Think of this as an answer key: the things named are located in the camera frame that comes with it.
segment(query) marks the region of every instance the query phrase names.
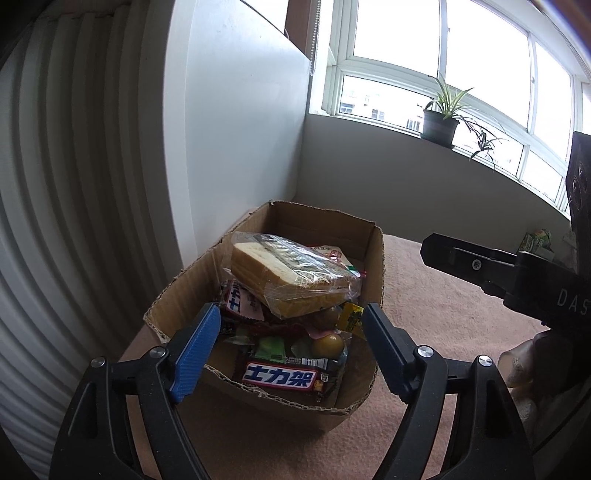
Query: small box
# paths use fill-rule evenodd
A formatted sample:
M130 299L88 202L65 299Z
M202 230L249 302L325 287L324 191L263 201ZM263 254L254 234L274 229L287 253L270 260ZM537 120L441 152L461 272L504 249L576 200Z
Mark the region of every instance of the small box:
M183 270L160 294L144 321L164 343L188 325L205 302L219 294L224 278L223 259L235 231L273 233L303 245L335 245L359 271L365 271L360 304L382 304L384 291L384 238L373 222L335 210L290 202L268 202L228 232L215 246ZM282 398L231 380L237 346L217 342L201 380L227 395L308 429L328 431L348 418L368 397L374 384L376 362L369 345L353 336L340 388L321 403Z

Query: beige carpet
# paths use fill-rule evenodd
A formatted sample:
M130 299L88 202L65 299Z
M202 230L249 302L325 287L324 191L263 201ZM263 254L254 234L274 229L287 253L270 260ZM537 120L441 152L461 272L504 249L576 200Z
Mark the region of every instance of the beige carpet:
M385 237L384 310L417 343L449 358L472 361L499 354L543 330L540 323L514 313L497 298L469 283L423 265L420 245ZM144 327L125 357L136 358L158 341ZM433 454L424 478L439 472L453 418L448 397ZM367 401L331 432L298 430L285 422L198 385L181 404L181 416L213 480L217 479L368 479L388 450L405 405L379 375ZM137 440L147 450L147 440ZM142 455L145 473L159 478L153 459Z

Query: bread loaf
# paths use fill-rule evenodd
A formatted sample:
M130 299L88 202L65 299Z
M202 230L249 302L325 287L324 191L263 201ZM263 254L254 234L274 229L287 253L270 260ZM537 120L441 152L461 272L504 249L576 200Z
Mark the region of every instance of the bread loaf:
M291 240L237 232L232 243L232 274L279 318L330 308L361 292L360 278Z

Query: spider plant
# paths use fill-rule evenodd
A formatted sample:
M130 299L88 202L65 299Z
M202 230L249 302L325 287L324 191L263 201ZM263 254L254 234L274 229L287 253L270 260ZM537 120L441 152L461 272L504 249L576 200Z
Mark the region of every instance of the spider plant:
M459 90L449 86L442 77L433 78L437 82L439 92L437 92L436 97L426 105L424 110L429 110L432 108L435 111L439 111L443 114L442 120L451 118L457 121L463 121L468 130L476 135L478 143L478 150L470 155L470 160L476 157L478 154L484 153L485 158L490 160L492 164L495 165L495 160L492 157L492 153L495 150L495 142L502 141L503 139L497 138L493 132L483 127L474 119L467 118L461 114L461 111L468 107L467 104L462 103L462 99L464 98L464 95L472 90L473 87L468 88L467 90Z
M493 165L496 165L495 159L491 154L495 151L495 142L501 142L504 139L494 136L490 130L478 124L474 120L465 118L463 116L460 118L466 124L468 130L476 135L478 142L478 150L470 155L470 160L476 157L479 153L485 153L484 157L490 160Z
M437 92L435 99L427 104L425 110L429 110L431 107L435 106L437 107L437 110L443 114L443 120L447 120L448 118L461 118L459 111L466 107L466 105L462 103L462 98L464 98L464 95L472 90L473 87L468 88L468 90L457 90L454 87L450 87L443 78L435 78L435 81L437 82L437 85L439 85L439 92Z

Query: window frame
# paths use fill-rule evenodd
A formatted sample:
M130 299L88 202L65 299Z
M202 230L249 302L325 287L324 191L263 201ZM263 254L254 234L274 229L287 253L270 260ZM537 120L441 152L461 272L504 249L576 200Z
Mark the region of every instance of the window frame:
M528 125L525 127L517 121L510 118L508 115L497 110L488 103L467 94L464 97L464 102L475 110L467 108L466 111L475 118L481 119L491 125L500 124L505 130L506 134L514 140L521 143L524 147L522 149L521 158L519 159L519 166L517 175L513 176L507 173L508 176L518 181L530 190L538 193L547 202L554 205L558 210L568 215L568 200L566 198L566 187L564 178L568 168L568 159L570 156L570 147L572 141L572 132L580 131L582 127L582 109L583 109L583 85L582 81L576 74L569 71L562 62L557 59L552 49L548 48L539 38L537 38L531 31L521 26L516 20L512 19L508 14L500 11L493 5L483 0L472 0L480 6L490 10L495 15L508 21L512 26L520 30L527 36L530 52L530 111L528 113ZM431 98L437 92L437 83L435 79L428 75L410 70L406 67L401 67L394 64L389 64L380 60L366 59L364 57L356 57L353 55L355 48L355 31L356 20L358 12L359 0L334 0L332 29L329 40L329 53L326 69L326 78L324 81L324 92L322 100L322 109L329 115L339 116L342 118L356 118L354 115L346 113L339 113L340 96L343 88L343 81L345 76L358 77L366 80L373 80L376 82L392 85L398 88L403 88L411 92L419 93L429 96ZM440 9L440 42L439 42L439 72L444 76L447 67L447 0L439 0ZM536 43L542 45L544 49L558 62L558 64L569 74L571 84L571 122L569 146L567 150L567 157L561 159L542 139L538 138L534 132L535 119L538 108L538 92L537 92L537 52ZM408 128L393 126L386 124L383 121L375 119L366 119L376 125L392 128L397 131L402 131L411 135L418 136L418 132ZM456 151L466 153L460 148L454 148ZM563 181L560 184L556 201L550 201L541 192L537 192L533 187L522 182L525 166L530 151L534 151L540 158L542 158L551 168L553 168L559 175L562 176ZM494 167L492 162L484 158L476 158L478 161Z

